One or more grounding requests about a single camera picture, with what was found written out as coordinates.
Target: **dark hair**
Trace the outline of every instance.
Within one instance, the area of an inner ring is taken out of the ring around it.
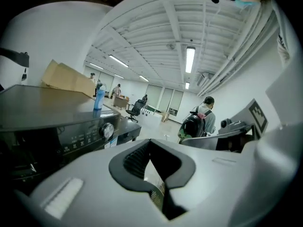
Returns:
[[[207,96],[205,99],[204,99],[204,103],[205,104],[214,104],[214,98],[212,96]]]

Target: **sticker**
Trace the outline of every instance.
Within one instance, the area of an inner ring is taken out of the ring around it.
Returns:
[[[256,121],[261,134],[263,134],[267,126],[267,119],[256,101],[249,107],[249,111]]]
[[[118,137],[110,141],[110,147],[115,147],[117,145]]]
[[[110,148],[110,142],[104,146],[104,149]]]

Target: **black office chair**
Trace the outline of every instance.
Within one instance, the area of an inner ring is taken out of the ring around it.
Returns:
[[[134,107],[132,110],[126,110],[128,114],[130,114],[130,117],[126,117],[127,119],[130,119],[131,121],[136,121],[135,116],[138,116],[140,114],[140,110],[144,107],[144,102],[143,100],[139,99],[137,102],[135,102]]]

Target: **gray shirt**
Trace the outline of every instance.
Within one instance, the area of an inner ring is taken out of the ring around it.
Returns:
[[[116,94],[116,95],[120,95],[121,94],[121,90],[120,90],[120,87],[115,87],[114,88],[114,94]]]
[[[199,106],[198,113],[205,114],[209,110],[210,109],[205,104],[201,104]],[[205,118],[205,132],[213,134],[214,131],[216,130],[216,128],[214,126],[215,122],[216,122],[216,116],[213,112],[210,113],[208,116],[206,116],[206,118]]]

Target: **floor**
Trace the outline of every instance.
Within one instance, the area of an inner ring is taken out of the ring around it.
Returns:
[[[107,97],[104,98],[103,104],[105,106],[113,107],[113,100]],[[123,108],[114,107],[117,111],[121,113],[123,117],[129,116],[129,114]],[[137,137],[137,140],[143,139],[159,139],[159,140],[168,140],[171,142],[178,142],[178,131],[181,124],[173,122],[171,120],[167,120],[166,122],[161,122],[159,128],[153,129],[146,125],[141,125],[141,132],[140,135]]]

